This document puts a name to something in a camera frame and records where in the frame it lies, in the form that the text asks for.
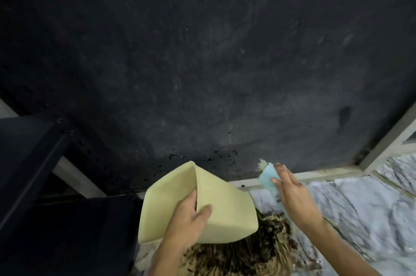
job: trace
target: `person's left hand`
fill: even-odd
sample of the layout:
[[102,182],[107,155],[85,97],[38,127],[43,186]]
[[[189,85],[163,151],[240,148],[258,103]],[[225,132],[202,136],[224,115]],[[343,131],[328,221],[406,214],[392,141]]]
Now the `person's left hand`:
[[178,202],[163,238],[163,243],[177,248],[181,253],[198,241],[212,213],[211,205],[206,205],[196,213],[196,196],[194,189]]

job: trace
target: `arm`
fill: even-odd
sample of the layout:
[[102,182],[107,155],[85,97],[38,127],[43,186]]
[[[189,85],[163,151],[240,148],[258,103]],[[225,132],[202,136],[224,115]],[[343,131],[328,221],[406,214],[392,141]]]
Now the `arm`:
[[177,204],[163,241],[153,255],[150,276],[176,276],[184,252],[200,237],[212,213],[212,206],[205,206],[197,214],[196,197],[194,189]]
[[354,252],[322,218],[306,187],[282,164],[275,164],[278,187],[290,218],[322,253],[339,276],[381,276]]

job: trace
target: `yellow bin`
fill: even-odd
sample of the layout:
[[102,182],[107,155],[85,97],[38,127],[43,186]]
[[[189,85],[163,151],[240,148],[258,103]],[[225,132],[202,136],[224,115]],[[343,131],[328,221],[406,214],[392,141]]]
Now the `yellow bin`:
[[193,161],[166,174],[147,190],[138,228],[140,244],[162,239],[177,202],[198,190],[196,210],[211,204],[213,211],[198,243],[229,243],[258,229],[250,195],[197,166]]

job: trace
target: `marble floor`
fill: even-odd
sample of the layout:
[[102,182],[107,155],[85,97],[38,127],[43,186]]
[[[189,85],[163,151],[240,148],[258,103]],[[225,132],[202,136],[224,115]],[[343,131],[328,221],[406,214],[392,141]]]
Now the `marble floor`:
[[[410,194],[416,193],[416,157],[392,158],[377,172],[384,180],[352,177],[306,187],[340,236],[382,275],[416,275],[416,197]],[[260,211],[280,210],[269,191],[250,194]],[[301,231],[296,237],[304,266],[295,274],[336,275]]]

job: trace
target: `forearm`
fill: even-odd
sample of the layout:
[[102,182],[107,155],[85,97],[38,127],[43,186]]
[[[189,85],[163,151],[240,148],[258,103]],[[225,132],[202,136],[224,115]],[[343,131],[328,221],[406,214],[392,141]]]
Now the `forearm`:
[[323,221],[320,227],[306,229],[304,232],[339,276],[381,276],[327,222]]
[[149,276],[176,276],[181,258],[178,247],[162,242],[153,255]]

